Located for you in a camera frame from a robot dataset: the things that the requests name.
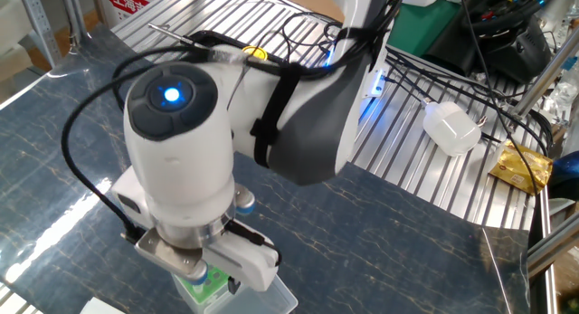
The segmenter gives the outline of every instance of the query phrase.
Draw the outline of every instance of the white plastic bottle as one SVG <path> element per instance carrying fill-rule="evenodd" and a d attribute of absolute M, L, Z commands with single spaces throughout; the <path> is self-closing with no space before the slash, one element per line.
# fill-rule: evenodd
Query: white plastic bottle
<path fill-rule="evenodd" d="M 457 104 L 450 101 L 426 105 L 424 130 L 445 154 L 464 155 L 479 143 L 479 126 Z"/>

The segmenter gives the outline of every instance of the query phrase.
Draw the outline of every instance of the yellow sticker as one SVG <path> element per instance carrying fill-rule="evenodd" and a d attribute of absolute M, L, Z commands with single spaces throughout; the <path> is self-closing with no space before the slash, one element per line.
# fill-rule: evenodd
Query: yellow sticker
<path fill-rule="evenodd" d="M 259 58 L 260 60 L 267 61 L 268 60 L 268 53 L 263 50 L 263 48 L 255 47 L 255 46 L 247 46 L 243 48 L 243 51 Z"/>

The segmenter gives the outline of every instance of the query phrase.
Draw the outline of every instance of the gold packet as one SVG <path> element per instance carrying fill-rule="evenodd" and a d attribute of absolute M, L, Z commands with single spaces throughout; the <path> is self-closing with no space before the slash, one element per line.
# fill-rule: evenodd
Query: gold packet
<path fill-rule="evenodd" d="M 527 147 L 518 145 L 518 149 L 533 171 L 537 192 L 541 192 L 551 176 L 553 160 Z M 525 166 L 511 141 L 507 141 L 498 147 L 495 156 L 491 159 L 492 164 L 494 164 L 494 167 L 490 169 L 489 174 L 530 195 L 535 194 L 527 166 Z"/>

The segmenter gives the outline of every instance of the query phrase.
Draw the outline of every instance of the green object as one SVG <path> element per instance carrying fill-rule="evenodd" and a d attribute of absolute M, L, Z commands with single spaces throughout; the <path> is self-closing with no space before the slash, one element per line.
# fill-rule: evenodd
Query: green object
<path fill-rule="evenodd" d="M 388 44 L 422 57 L 459 9 L 460 5 L 447 0 L 437 0 L 426 7 L 402 5 Z"/>
<path fill-rule="evenodd" d="M 227 283 L 228 279 L 229 276 L 227 274 L 212 266 L 209 267 L 209 272 L 207 272 L 207 280 L 204 282 L 203 286 L 193 286 L 188 281 L 179 278 L 187 291 L 189 291 L 191 296 L 193 296 L 193 299 L 197 302 L 197 304 L 203 304 L 206 300 L 213 296 Z"/>

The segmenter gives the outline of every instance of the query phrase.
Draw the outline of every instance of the black strap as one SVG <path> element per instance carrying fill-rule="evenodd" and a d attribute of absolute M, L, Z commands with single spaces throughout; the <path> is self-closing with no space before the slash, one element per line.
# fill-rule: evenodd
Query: black strap
<path fill-rule="evenodd" d="M 253 158 L 256 163 L 263 167 L 269 168 L 267 162 L 268 146 L 273 145 L 280 134 L 277 128 L 278 120 L 288 105 L 293 91 L 298 86 L 300 77 L 301 65 L 298 63 L 281 68 L 280 81 L 271 94 L 261 119 L 256 119 L 253 123 L 250 131 L 250 134 L 255 137 Z"/>
<path fill-rule="evenodd" d="M 254 233 L 254 232 L 250 231 L 249 229 L 245 228 L 243 225 L 237 223 L 235 220 L 230 220 L 229 223 L 225 224 L 225 230 L 227 230 L 230 233 L 236 234 L 242 238 L 245 238 L 250 243 L 253 243 L 253 244 L 258 245 L 258 246 L 265 246 L 265 247 L 272 249 L 273 251 L 275 251 L 278 254 L 278 260 L 275 262 L 275 266 L 280 266 L 280 264 L 281 264 L 281 251 L 280 251 L 280 249 L 277 246 L 266 242 L 265 237 L 261 236 L 258 233 Z"/>

